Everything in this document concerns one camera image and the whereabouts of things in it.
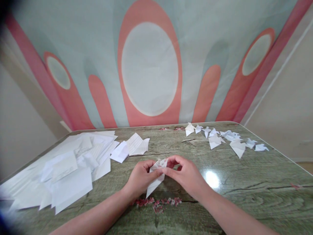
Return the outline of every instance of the hand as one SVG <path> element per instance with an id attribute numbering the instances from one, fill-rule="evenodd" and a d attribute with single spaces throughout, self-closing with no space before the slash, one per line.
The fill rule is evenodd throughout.
<path id="1" fill-rule="evenodd" d="M 146 160 L 138 162 L 134 167 L 127 183 L 123 188 L 127 195 L 131 196 L 132 199 L 136 199 L 143 194 L 147 190 L 148 186 L 163 174 L 161 168 L 149 173 L 150 167 L 152 167 L 155 163 L 156 162 L 153 160 Z"/>
<path id="2" fill-rule="evenodd" d="M 180 164 L 177 170 L 174 170 L 175 165 Z M 175 181 L 177 181 L 187 193 L 194 199 L 202 202 L 208 193 L 213 189 L 207 184 L 196 165 L 182 156 L 174 155 L 167 159 L 167 167 L 163 168 L 163 173 Z"/>

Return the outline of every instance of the beige wall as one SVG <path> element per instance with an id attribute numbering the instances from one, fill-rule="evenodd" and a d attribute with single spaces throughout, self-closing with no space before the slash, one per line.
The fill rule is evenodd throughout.
<path id="1" fill-rule="evenodd" d="M 0 180 L 68 132 L 18 63 L 0 50 Z"/>
<path id="2" fill-rule="evenodd" d="M 313 161 L 313 28 L 246 127 L 293 161 Z"/>

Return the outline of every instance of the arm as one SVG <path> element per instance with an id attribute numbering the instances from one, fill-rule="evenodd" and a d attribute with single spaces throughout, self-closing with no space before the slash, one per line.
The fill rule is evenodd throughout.
<path id="1" fill-rule="evenodd" d="M 177 164 L 180 164 L 177 171 L 173 170 Z M 163 173 L 176 180 L 187 193 L 199 201 L 228 235 L 277 234 L 216 193 L 192 161 L 178 155 L 171 156 Z"/>
<path id="2" fill-rule="evenodd" d="M 148 173 L 153 160 L 138 162 L 128 182 L 118 192 L 104 200 L 89 211 L 75 217 L 62 225 L 50 235 L 96 235 L 104 234 L 127 209 L 129 204 L 139 197 L 149 184 L 162 174 L 162 170 Z"/>

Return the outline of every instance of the finger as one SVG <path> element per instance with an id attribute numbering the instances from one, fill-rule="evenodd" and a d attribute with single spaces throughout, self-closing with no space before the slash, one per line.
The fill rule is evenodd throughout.
<path id="1" fill-rule="evenodd" d="M 174 179 L 175 181 L 177 181 L 178 183 L 180 182 L 180 179 L 179 179 L 179 171 L 175 171 L 171 168 L 163 168 L 163 173 L 169 177 L 171 177 L 172 179 Z"/>
<path id="2" fill-rule="evenodd" d="M 152 167 L 156 162 L 153 161 L 153 160 L 145 160 L 145 161 L 142 161 L 140 162 L 142 164 L 142 166 L 148 170 L 150 167 Z"/>
<path id="3" fill-rule="evenodd" d="M 156 169 L 155 171 L 148 173 L 149 182 L 154 181 L 158 177 L 160 177 L 163 174 L 162 168 Z"/>
<path id="4" fill-rule="evenodd" d="M 178 164 L 180 164 L 181 166 L 183 166 L 184 165 L 184 163 L 185 163 L 185 161 L 186 161 L 186 159 L 185 158 L 183 158 L 182 156 L 179 156 L 179 155 L 173 155 L 173 156 L 170 156 L 169 158 L 167 158 L 167 162 L 168 162 L 168 164 L 167 165 L 178 165 Z"/>

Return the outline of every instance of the wood grain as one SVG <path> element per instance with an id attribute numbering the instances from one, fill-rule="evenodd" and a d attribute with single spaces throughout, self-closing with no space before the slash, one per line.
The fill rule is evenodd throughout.
<path id="1" fill-rule="evenodd" d="M 218 131 L 232 130 L 243 139 L 251 138 L 265 143 L 234 122 L 209 122 L 201 125 Z M 26 234 L 48 234 L 120 190 L 138 161 L 179 154 L 192 160 L 204 177 L 208 171 L 215 173 L 219 186 L 214 190 L 278 233 L 309 234 L 313 231 L 312 175 L 267 143 L 265 145 L 269 152 L 255 152 L 247 148 L 239 159 L 229 146 L 229 141 L 210 150 L 203 132 L 186 137 L 185 131 L 174 131 L 175 127 L 180 126 L 185 127 L 187 124 L 110 129 L 116 131 L 119 142 L 129 139 L 135 132 L 143 139 L 150 138 L 149 151 L 143 156 L 128 157 L 123 164 L 111 160 L 111 172 L 95 181 L 90 193 L 58 215 L 54 215 L 54 210 L 50 208 L 12 212 L 11 216 L 16 217 L 15 229 Z M 69 135 L 81 132 L 86 131 L 76 131 Z M 297 191 L 290 183 L 300 184 L 303 188 Z M 164 213 L 157 215 L 151 205 L 140 208 L 130 206 L 109 233 L 224 234 L 212 216 L 171 178 L 165 177 L 151 196 L 155 199 L 180 197 L 183 202 L 177 207 L 167 205 Z"/>

